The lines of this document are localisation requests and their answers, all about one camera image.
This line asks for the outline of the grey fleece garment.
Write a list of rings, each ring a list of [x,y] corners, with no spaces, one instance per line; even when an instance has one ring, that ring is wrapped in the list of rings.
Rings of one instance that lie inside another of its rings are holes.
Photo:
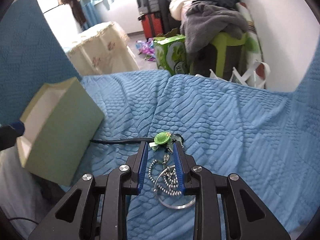
[[[219,7],[212,2],[196,1],[185,15],[180,32],[185,36],[184,44],[189,54],[200,51],[222,31],[238,40],[248,31],[247,20],[240,12]]]

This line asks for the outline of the cream fluffy blanket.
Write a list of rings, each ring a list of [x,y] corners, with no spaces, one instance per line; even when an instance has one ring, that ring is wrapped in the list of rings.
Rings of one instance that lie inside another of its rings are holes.
[[[169,4],[169,10],[172,18],[177,21],[181,21],[183,18],[181,13],[183,6],[185,3],[191,4],[192,1],[194,0],[171,0]]]

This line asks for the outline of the green cardboard carton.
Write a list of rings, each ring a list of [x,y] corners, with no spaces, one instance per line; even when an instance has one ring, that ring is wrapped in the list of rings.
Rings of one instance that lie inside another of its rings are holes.
[[[184,42],[184,35],[154,38],[157,68],[167,70],[171,75],[189,74]]]

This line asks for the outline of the pale green cardboard box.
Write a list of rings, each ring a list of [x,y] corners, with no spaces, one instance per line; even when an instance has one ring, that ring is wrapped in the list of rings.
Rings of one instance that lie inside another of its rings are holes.
[[[90,140],[104,119],[76,77],[45,83],[21,116],[17,138],[23,168],[43,179],[69,186]]]

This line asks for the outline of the green plastic stool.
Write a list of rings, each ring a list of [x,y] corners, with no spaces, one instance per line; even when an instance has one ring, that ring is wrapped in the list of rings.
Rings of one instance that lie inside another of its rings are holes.
[[[217,77],[229,80],[234,68],[238,68],[244,57],[247,34],[240,39],[225,32],[218,33],[212,41],[193,54],[190,74],[209,77],[213,72]]]

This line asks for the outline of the floral rolled mat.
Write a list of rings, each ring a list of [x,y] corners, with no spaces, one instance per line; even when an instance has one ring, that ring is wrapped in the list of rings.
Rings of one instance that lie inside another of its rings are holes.
[[[270,67],[263,61],[259,38],[247,5],[244,2],[239,2],[236,4],[236,8],[248,24],[247,38],[244,47],[246,68],[240,75],[247,85],[264,89],[266,79],[271,72]]]

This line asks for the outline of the blue textured sofa cover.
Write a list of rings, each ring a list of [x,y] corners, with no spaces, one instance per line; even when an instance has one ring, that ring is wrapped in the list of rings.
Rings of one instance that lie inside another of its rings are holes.
[[[37,0],[14,2],[1,20],[1,123],[16,121],[44,83],[77,75]],[[237,173],[287,231],[319,208],[319,52],[291,93],[164,70],[81,85],[105,116],[97,139],[179,133],[198,164]]]

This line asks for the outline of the colourful crumpled umbrella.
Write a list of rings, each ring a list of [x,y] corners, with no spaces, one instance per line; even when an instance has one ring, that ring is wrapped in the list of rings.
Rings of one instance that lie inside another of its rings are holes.
[[[135,46],[139,51],[139,54],[144,55],[145,61],[156,61],[153,38],[149,38],[147,41],[138,40],[136,41]]]

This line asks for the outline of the cream lace covered table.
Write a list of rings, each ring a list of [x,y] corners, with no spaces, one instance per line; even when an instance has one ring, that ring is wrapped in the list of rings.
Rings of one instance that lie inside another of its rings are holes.
[[[137,71],[128,42],[117,22],[103,22],[80,33],[66,55],[82,76]]]

